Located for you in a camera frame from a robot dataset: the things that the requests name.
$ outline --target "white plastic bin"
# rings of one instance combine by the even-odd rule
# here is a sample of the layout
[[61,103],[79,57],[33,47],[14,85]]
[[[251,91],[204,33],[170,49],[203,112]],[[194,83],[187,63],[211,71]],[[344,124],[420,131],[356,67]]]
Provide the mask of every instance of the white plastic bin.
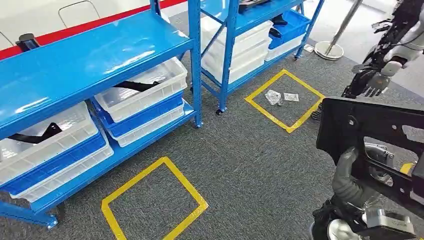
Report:
[[[265,57],[267,56],[267,54],[267,52],[264,52],[257,57],[251,58],[250,61],[246,61],[243,65],[239,65],[236,68],[231,67],[229,71],[228,84],[237,81],[244,75],[262,66],[265,63]],[[212,74],[218,82],[222,83],[222,65],[217,65],[213,58],[210,59],[205,55],[202,59],[202,67],[209,71],[209,73]]]
[[76,178],[78,175],[94,167],[103,160],[109,158],[114,154],[114,150],[110,147],[104,134],[103,137],[106,140],[106,145],[104,147],[75,162],[74,164],[62,169],[61,171],[56,172],[55,174],[44,179],[43,181],[40,181],[25,191],[17,195],[10,196],[14,199],[27,199],[30,203],[33,203],[45,195],[51,193],[53,190]]
[[62,132],[38,144],[9,138],[0,141],[0,184],[8,182],[99,132],[90,117],[86,103],[80,102],[19,133],[41,136],[51,123],[56,123]]
[[[250,49],[247,49],[244,52],[235,54],[232,56],[231,58],[231,68],[232,69],[237,69],[239,68],[239,66],[242,66],[246,63],[246,61],[250,60],[250,59],[256,59],[258,56],[263,55],[264,53],[268,52],[268,46],[271,43],[271,38],[267,38],[264,41],[261,41],[259,43],[257,43],[256,45],[252,46]],[[203,59],[209,59],[212,60],[216,63],[217,66],[219,66],[219,70],[222,71],[223,69],[223,65],[224,65],[224,54],[217,54],[213,51],[208,51]]]
[[169,124],[170,122],[184,116],[183,108],[184,108],[184,104],[172,109],[171,111],[165,114],[162,114],[156,117],[153,120],[146,122],[145,124],[135,128],[132,131],[127,132],[126,134],[122,136],[114,137],[110,133],[109,135],[118,142],[119,146],[125,147],[128,144],[131,144],[141,139],[142,137],[154,132],[155,130],[158,130],[161,127]]
[[268,55],[266,55],[265,61],[271,61],[275,59],[276,57],[287,53],[287,51],[290,51],[294,49],[295,47],[299,46],[302,43],[302,39],[304,38],[305,34],[300,35],[286,43],[283,43],[282,45],[268,50]]
[[[213,20],[212,18],[205,16],[200,20],[201,28],[201,51],[206,48],[208,43],[211,41],[215,33],[218,31],[221,25]],[[268,34],[271,27],[273,26],[272,21],[266,21],[247,32],[237,36],[234,40],[234,47],[232,49],[232,54],[237,55],[248,50],[252,46],[257,45],[258,43],[267,40]],[[216,40],[210,46],[209,51],[224,55],[225,44],[226,44],[227,28],[225,27]]]
[[143,84],[152,84],[156,81],[160,83],[159,85],[143,92],[112,87],[94,97],[110,114],[113,121],[118,123],[185,89],[186,77],[186,68],[176,57],[173,57],[127,80]]

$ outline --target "black handle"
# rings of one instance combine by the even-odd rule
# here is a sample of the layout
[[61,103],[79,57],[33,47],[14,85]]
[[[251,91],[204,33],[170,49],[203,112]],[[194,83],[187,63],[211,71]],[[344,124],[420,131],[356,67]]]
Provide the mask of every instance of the black handle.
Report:
[[124,81],[119,84],[116,84],[113,86],[114,88],[124,88],[124,89],[132,89],[139,92],[144,92],[148,89],[153,88],[154,86],[160,84],[157,81],[154,81],[152,84],[146,84],[146,83],[140,83],[140,82],[133,82],[133,81]]
[[62,132],[62,129],[56,123],[52,122],[50,123],[50,125],[48,125],[47,129],[41,136],[28,136],[20,133],[15,133],[12,136],[9,136],[8,139],[29,144],[39,144],[42,141],[51,138],[60,132]]
[[19,41],[16,42],[16,45],[22,50],[22,52],[33,50],[40,46],[32,33],[20,35]]

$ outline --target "gray carpet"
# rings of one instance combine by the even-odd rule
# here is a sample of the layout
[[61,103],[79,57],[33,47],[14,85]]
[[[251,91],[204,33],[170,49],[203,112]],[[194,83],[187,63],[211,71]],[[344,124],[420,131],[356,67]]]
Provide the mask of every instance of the gray carpet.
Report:
[[[171,18],[186,24],[182,13]],[[326,61],[304,53],[289,57],[263,72],[228,98],[228,112],[215,115],[218,101],[203,90],[204,126],[187,123],[114,168],[64,202],[65,215],[50,231],[45,227],[0,218],[0,239],[114,239],[101,201],[114,190],[168,156],[209,204],[198,219],[178,237],[199,239],[307,239],[311,213],[332,196],[334,171],[329,155],[315,147],[318,124],[307,120],[293,133],[271,122],[244,98],[287,69],[326,96],[338,96],[353,74],[353,61]],[[189,56],[184,65],[189,68]],[[264,94],[255,98],[262,107],[292,123],[316,98],[291,79],[279,79],[271,89],[299,93],[300,101],[271,108]],[[184,97],[191,100],[190,91]],[[392,84],[385,95],[373,101],[390,104],[424,104],[424,99]],[[384,207],[409,214],[415,230],[424,236],[424,222],[388,199]],[[161,166],[110,204],[129,240],[161,239],[197,204],[168,168]]]

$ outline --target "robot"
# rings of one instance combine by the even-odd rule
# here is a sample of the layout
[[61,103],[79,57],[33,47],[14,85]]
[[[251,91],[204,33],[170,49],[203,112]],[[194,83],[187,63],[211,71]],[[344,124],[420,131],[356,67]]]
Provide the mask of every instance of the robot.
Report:
[[[374,97],[384,94],[391,78],[416,60],[424,50],[424,0],[398,0],[391,19],[373,24],[374,33],[384,35],[365,57],[353,67],[355,76],[342,97],[355,99],[364,94]],[[321,120],[322,104],[311,117]]]
[[[381,40],[353,68],[341,97],[325,98],[312,118],[320,120],[316,147],[333,159],[334,195],[312,215],[310,240],[405,240],[416,238],[406,215],[376,208],[383,194],[424,219],[424,143],[408,139],[403,126],[424,129],[424,110],[355,100],[384,94],[391,78],[424,50],[424,0],[400,0],[392,19],[376,23]],[[394,154],[371,137],[414,152],[411,174],[394,170]]]

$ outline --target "blue plastic bin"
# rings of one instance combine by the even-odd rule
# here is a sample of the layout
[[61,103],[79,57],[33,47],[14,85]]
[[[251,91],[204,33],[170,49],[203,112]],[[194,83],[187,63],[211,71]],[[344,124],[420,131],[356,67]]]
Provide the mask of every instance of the blue plastic bin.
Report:
[[3,184],[0,190],[17,195],[104,146],[106,141],[98,131],[96,135]]
[[103,110],[94,98],[90,100],[104,128],[107,129],[113,137],[118,138],[160,115],[166,114],[176,107],[183,105],[183,91],[179,91],[120,122],[114,122],[109,113]]
[[272,42],[269,45],[269,49],[271,50],[306,33],[306,29],[311,22],[309,18],[295,10],[285,11],[282,14],[282,19],[287,21],[287,25],[273,26],[281,33],[281,38],[274,37],[271,34],[269,35],[269,37],[272,38]]

